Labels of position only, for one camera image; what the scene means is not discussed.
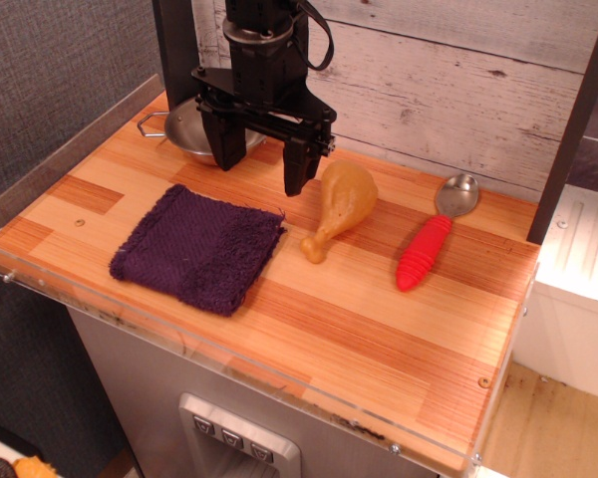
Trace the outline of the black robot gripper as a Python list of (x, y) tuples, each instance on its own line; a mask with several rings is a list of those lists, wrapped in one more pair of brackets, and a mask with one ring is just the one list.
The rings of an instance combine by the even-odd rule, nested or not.
[(202, 125), (215, 163), (228, 171), (246, 156), (246, 128), (280, 139), (285, 194), (297, 196), (315, 177), (321, 154), (334, 149), (337, 113), (307, 87), (310, 70), (329, 66), (334, 42), (315, 65), (306, 25), (225, 25), (223, 34), (231, 66), (192, 72), (201, 86)]

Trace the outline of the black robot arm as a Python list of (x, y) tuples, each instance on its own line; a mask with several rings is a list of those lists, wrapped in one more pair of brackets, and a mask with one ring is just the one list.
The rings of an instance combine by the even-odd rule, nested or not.
[(230, 68), (192, 73), (212, 155), (227, 171), (245, 157), (248, 131), (276, 138), (284, 144), (285, 192), (297, 196), (334, 148), (337, 114), (307, 87), (309, 71), (325, 70), (334, 57), (329, 47), (319, 64), (310, 61), (309, 24), (331, 29), (308, 1), (228, 1), (225, 10)]

